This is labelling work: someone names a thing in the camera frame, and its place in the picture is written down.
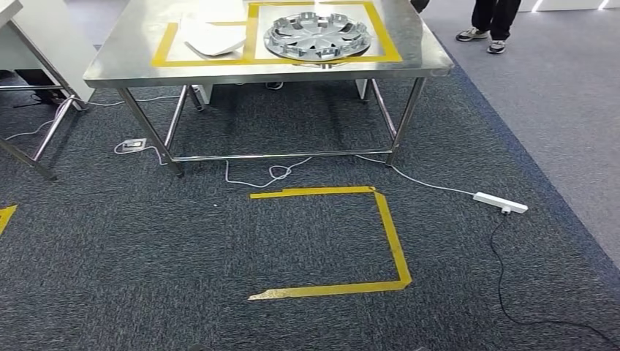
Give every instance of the yellow tape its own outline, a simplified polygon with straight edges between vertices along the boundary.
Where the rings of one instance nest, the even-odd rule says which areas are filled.
[[[287,289],[269,289],[248,300],[268,300],[272,298],[307,298],[309,296],[343,295],[360,293],[378,293],[381,291],[403,290],[407,284],[401,282],[376,282],[343,285],[325,285],[321,287],[290,287]]]
[[[251,199],[269,198],[269,197],[287,197],[287,196],[303,196],[303,195],[324,195],[324,194],[355,194],[355,193],[373,193],[379,209],[379,215],[385,229],[387,242],[390,244],[390,250],[394,257],[394,264],[398,272],[398,280],[394,282],[369,282],[354,284],[337,284],[323,285],[316,287],[288,287],[282,289],[269,289],[263,293],[252,295],[248,300],[266,300],[274,298],[302,298],[309,296],[324,295],[342,295],[342,294],[358,294],[358,293],[376,293],[379,291],[402,290],[411,284],[411,274],[407,267],[407,261],[396,234],[396,228],[390,215],[390,208],[385,196],[376,191],[373,186],[343,186],[331,188],[293,188],[284,189],[281,192],[267,192],[250,194]]]
[[[17,205],[9,206],[7,208],[0,208],[0,235],[4,232],[4,228],[9,224],[9,219],[15,213],[18,208]]]
[[[254,64],[307,64],[307,62],[296,61],[289,58],[256,58],[256,44],[258,32],[258,15],[260,6],[295,6],[295,5],[314,5],[312,1],[295,2],[251,2],[248,4],[248,20],[246,22],[212,22],[217,26],[246,26],[246,44],[243,47],[241,59],[233,60],[196,60],[196,61],[168,61],[172,43],[178,32],[177,23],[168,23],[162,41],[159,43],[151,66],[153,67],[204,67],[204,66],[238,66]],[[384,54],[381,56],[353,56],[340,58],[337,60],[322,62],[323,64],[345,64],[354,62],[401,62],[402,57],[394,42],[385,29],[381,16],[374,7],[372,1],[324,1],[320,4],[334,5],[363,5],[368,13],[368,18],[377,33],[377,39],[383,48]]]
[[[301,195],[325,195],[325,194],[355,194],[361,192],[374,192],[372,186],[340,186],[336,188],[289,188],[281,192],[259,192],[250,194],[251,199],[265,199],[269,197],[289,197]]]
[[[407,261],[405,260],[401,242],[398,240],[398,234],[396,234],[396,227],[392,221],[388,201],[385,199],[383,194],[378,192],[374,192],[374,198],[377,201],[377,207],[379,208],[379,214],[381,215],[381,222],[383,222],[387,242],[390,243],[390,250],[392,251],[392,256],[394,257],[394,264],[396,264],[398,278],[401,283],[408,285],[411,283],[411,274],[409,273],[409,268],[407,267]]]

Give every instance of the dark carpet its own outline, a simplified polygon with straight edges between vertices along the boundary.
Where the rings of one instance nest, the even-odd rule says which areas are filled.
[[[411,83],[380,82],[393,115]],[[178,91],[135,89],[141,98]],[[0,95],[4,137],[52,116],[44,106],[10,108],[18,99],[28,98]],[[119,98],[101,90],[93,101]],[[142,105],[163,132],[175,102]],[[387,143],[377,106],[357,100],[353,82],[217,86],[206,111],[190,105],[173,145],[184,156]],[[223,162],[185,164],[179,179],[152,150],[112,152],[142,136],[125,106],[92,107],[69,116],[44,157],[57,182],[0,154],[0,205],[18,204],[0,237],[0,349],[615,350],[583,328],[520,326],[502,314],[488,245],[497,208],[354,157],[313,159],[266,191],[375,186],[413,283],[248,301],[270,288],[395,279],[373,197],[250,200],[260,190],[226,184]],[[459,68],[429,82],[407,137],[397,162],[405,173],[530,206],[496,236],[512,316],[586,323],[620,344],[618,271]],[[16,143],[31,150],[39,140]],[[265,183],[269,165],[298,161],[231,162],[231,178]]]

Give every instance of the stainless steel table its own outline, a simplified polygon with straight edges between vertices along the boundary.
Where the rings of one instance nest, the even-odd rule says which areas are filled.
[[[112,34],[99,50],[84,75],[93,88],[116,88],[157,148],[162,160],[178,176],[178,162],[217,159],[250,159],[282,156],[335,156],[389,154],[396,156],[415,103],[426,78],[448,75],[453,62],[434,35],[413,10],[408,0],[369,1],[248,1],[238,20],[231,16],[231,0],[131,0]],[[371,47],[361,56],[324,64],[307,64],[273,55],[262,36],[280,17],[300,12],[341,13],[364,22],[372,35]],[[179,22],[196,16],[216,26],[243,26],[245,45],[222,57],[202,56],[185,44]],[[398,128],[390,118],[376,78],[416,78]],[[393,139],[389,149],[308,151],[296,154],[174,157],[169,147],[187,96],[198,104],[192,84],[261,83],[308,80],[366,80],[372,90]],[[160,137],[129,92],[130,87],[184,86],[169,131]]]
[[[19,26],[12,21],[13,16],[23,8],[23,5],[18,0],[0,0],[0,27],[7,25],[13,32],[21,39],[21,42],[34,54],[39,60],[41,65],[46,68],[49,75],[58,81],[58,85],[54,86],[0,86],[0,92],[2,91],[33,91],[33,90],[62,90],[69,101],[63,104],[57,112],[54,122],[49,130],[45,133],[43,141],[39,144],[39,147],[34,152],[33,156],[29,156],[24,151],[21,151],[16,146],[9,143],[6,139],[0,137],[0,148],[13,155],[15,158],[26,163],[29,167],[34,168],[43,177],[54,180],[56,176],[49,171],[46,167],[40,164],[41,157],[45,152],[45,149],[50,144],[52,137],[56,133],[58,126],[62,122],[62,119],[67,114],[67,111],[71,107],[71,103],[75,103],[80,108],[84,108],[84,104],[76,98],[79,98],[75,90],[69,85],[69,83],[62,77],[62,75],[56,70],[53,64],[43,55],[43,53],[37,48],[37,46],[25,35]]]

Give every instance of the black cable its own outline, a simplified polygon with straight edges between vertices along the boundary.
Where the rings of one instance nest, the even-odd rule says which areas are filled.
[[[502,297],[502,279],[504,278],[504,262],[502,261],[502,258],[497,253],[497,250],[495,250],[495,245],[493,243],[493,239],[495,238],[495,234],[497,233],[497,230],[507,221],[507,218],[508,218],[508,215],[504,214],[504,218],[495,227],[495,229],[493,229],[493,232],[491,232],[491,237],[489,238],[489,241],[488,241],[489,246],[491,247],[491,250],[493,251],[493,253],[495,254],[495,257],[497,257],[497,260],[499,261],[499,279],[497,280],[497,295],[499,296],[499,305],[502,308],[502,312],[504,312],[504,316],[506,316],[506,318],[508,318],[509,320],[513,321],[515,324],[519,324],[519,325],[557,324],[557,325],[571,325],[573,327],[589,329],[590,331],[593,331],[595,334],[598,334],[601,338],[606,340],[606,342],[608,342],[609,344],[612,344],[614,347],[620,350],[620,345],[613,342],[609,337],[601,333],[596,328],[591,327],[590,325],[587,325],[587,324],[567,322],[564,320],[536,320],[534,322],[521,322],[519,320],[516,320],[515,318],[513,318],[512,316],[508,314],[508,312],[506,311],[506,308],[504,307],[504,299]]]

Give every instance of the table top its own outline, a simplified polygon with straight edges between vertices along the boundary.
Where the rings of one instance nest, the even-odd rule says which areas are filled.
[[[361,56],[323,64],[280,58],[265,48],[263,35],[275,20],[308,11],[366,24],[371,47]],[[209,28],[241,26],[245,45],[223,56],[204,56],[185,43],[195,37],[187,34],[188,18],[216,26]],[[127,88],[415,78],[448,75],[453,66],[409,0],[131,0],[84,81],[93,88]]]
[[[0,27],[7,24],[22,8],[18,0],[0,0]]]

